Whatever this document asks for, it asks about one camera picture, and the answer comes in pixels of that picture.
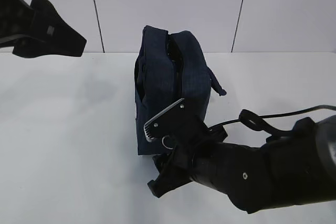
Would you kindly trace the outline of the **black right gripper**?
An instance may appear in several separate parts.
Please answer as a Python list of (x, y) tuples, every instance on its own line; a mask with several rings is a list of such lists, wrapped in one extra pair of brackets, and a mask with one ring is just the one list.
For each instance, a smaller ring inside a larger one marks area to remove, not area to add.
[(188, 126), (177, 129), (171, 137), (175, 144), (173, 150), (152, 157), (159, 175), (148, 182), (148, 188), (155, 197), (191, 183), (190, 170), (196, 153), (210, 144), (223, 142), (228, 134), (221, 126), (215, 130), (206, 126)]

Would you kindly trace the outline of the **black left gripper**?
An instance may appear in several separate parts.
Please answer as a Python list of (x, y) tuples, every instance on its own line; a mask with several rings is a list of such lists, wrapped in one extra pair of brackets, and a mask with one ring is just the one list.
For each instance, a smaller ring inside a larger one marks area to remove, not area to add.
[(22, 58), (81, 57), (87, 40), (71, 28), (49, 0), (1, 0), (1, 48)]

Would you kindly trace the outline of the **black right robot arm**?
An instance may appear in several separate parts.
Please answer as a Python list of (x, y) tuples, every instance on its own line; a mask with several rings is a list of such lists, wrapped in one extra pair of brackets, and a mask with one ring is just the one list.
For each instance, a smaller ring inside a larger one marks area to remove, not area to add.
[(264, 209), (335, 200), (335, 117), (299, 120), (301, 136), (282, 137), (261, 147), (225, 143), (199, 119), (175, 128), (170, 155), (158, 157), (155, 197), (196, 182), (226, 194), (249, 214)]

